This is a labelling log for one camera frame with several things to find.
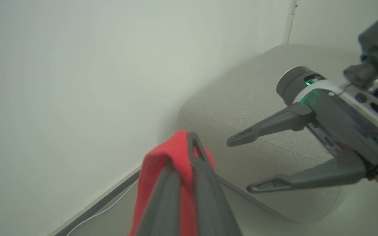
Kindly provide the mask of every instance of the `gray couch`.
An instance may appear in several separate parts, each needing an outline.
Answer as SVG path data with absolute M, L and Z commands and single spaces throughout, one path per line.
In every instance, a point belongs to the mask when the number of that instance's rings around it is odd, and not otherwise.
M 198 133 L 214 156 L 216 173 L 245 192 L 255 181 L 316 166 L 332 157 L 308 130 L 275 133 L 238 147 L 225 143 L 231 135 L 285 107 L 276 85 L 289 69 L 305 65 L 342 84 L 342 71 L 358 60 L 357 54 L 340 49 L 277 46 L 193 96 L 180 111 L 178 128 Z M 343 188 L 332 187 L 252 196 L 291 220 L 311 222 L 339 205 L 342 192 Z

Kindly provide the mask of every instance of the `red cloth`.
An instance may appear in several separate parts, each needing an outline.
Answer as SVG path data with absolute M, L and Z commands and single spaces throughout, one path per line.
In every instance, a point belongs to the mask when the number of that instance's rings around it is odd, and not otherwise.
M 206 149 L 205 152 L 214 167 L 212 155 Z M 180 130 L 166 142 L 160 144 L 145 155 L 139 174 L 138 195 L 135 204 L 132 229 L 128 236 L 135 235 L 138 230 L 139 221 L 144 214 L 151 192 L 153 191 L 156 180 L 167 157 L 173 160 L 173 165 L 177 171 L 179 171 L 182 178 L 182 187 L 180 189 L 180 235 L 196 235 L 192 166 L 190 165 L 188 155 L 187 132 Z

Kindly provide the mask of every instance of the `wall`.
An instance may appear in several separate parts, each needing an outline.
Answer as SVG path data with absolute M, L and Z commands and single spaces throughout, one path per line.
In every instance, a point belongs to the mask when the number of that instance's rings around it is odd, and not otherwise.
M 186 98 L 282 42 L 282 2 L 0 0 L 0 236 L 47 235 L 134 170 Z
M 358 35 L 378 20 L 378 0 L 298 0 L 289 43 L 361 52 Z

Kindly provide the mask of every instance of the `floor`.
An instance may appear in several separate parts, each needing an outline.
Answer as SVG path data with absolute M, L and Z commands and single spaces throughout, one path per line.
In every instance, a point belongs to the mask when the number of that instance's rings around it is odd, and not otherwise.
M 349 189 L 344 203 L 323 220 L 314 224 L 296 224 L 276 219 L 223 185 L 243 236 L 378 235 L 377 184 L 362 181 Z M 131 228 L 136 196 L 134 187 L 117 205 L 83 224 L 71 236 L 125 236 Z

